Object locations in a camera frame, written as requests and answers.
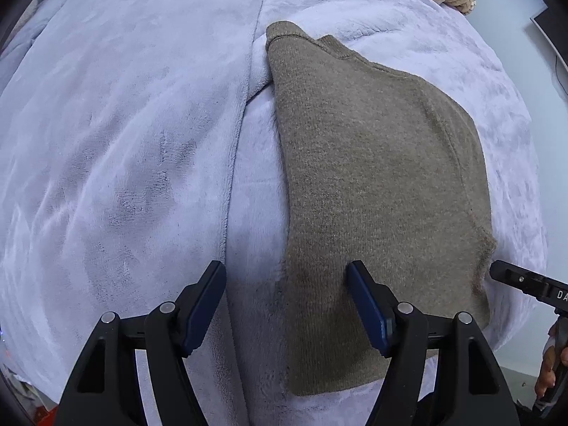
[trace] fleece blanket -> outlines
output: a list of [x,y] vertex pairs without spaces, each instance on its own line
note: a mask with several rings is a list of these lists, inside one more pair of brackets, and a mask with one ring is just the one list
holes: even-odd
[[[432,0],[47,0],[0,58],[0,321],[22,376],[59,400],[100,315],[176,297],[211,259],[226,300],[187,360],[211,424],[364,424],[381,382],[286,388],[286,179],[266,27],[291,20],[421,76],[472,117],[494,259],[543,272],[530,118],[492,50]],[[485,283],[498,348],[530,301]],[[144,357],[149,424],[159,424]],[[433,386],[426,367],[423,393]]]

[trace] human hand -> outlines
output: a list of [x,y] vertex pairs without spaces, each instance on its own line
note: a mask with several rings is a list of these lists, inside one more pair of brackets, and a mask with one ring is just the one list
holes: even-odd
[[[550,327],[548,330],[549,336],[556,335],[556,324]],[[556,376],[553,371],[555,365],[556,354],[555,347],[552,345],[549,347],[542,356],[542,365],[540,366],[539,378],[535,384],[536,398],[540,399],[544,396],[544,393],[548,388],[554,387],[556,382]],[[564,349],[561,354],[562,363],[568,367],[568,348]]]

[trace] black cable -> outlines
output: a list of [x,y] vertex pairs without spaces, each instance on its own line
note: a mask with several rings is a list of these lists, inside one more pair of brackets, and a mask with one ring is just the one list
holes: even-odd
[[562,82],[560,81],[560,77],[558,76],[558,56],[556,56],[556,62],[555,62],[555,74],[556,74],[556,79],[558,80],[558,84],[562,87],[562,89],[564,90],[564,94],[566,96],[568,96],[568,91],[566,91],[566,88],[564,87],[564,85],[562,84]]

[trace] light blue floor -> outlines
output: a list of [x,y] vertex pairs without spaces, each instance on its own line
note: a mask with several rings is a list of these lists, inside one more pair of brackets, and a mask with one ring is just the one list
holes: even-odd
[[[501,59],[530,112],[548,231],[546,275],[568,282],[568,98],[555,75],[556,55],[530,20],[545,7],[542,0],[477,0],[468,20]],[[568,86],[560,63],[558,70]],[[552,308],[539,303],[522,331],[497,351],[499,364],[536,376],[555,319]]]

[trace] silver screw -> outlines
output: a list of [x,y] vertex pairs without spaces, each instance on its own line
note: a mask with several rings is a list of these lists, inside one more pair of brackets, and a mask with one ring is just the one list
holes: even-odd
[[172,303],[171,301],[168,301],[167,303],[162,303],[160,306],[160,312],[163,314],[169,314],[170,312],[173,312],[175,309],[175,304]]
[[114,320],[114,316],[114,312],[105,312],[103,315],[101,315],[100,321],[103,324],[110,324]]
[[397,309],[403,314],[410,314],[414,310],[414,307],[410,303],[403,302],[403,303],[398,303]]
[[469,315],[467,312],[460,312],[458,314],[458,319],[462,324],[470,324],[473,322],[473,317]]

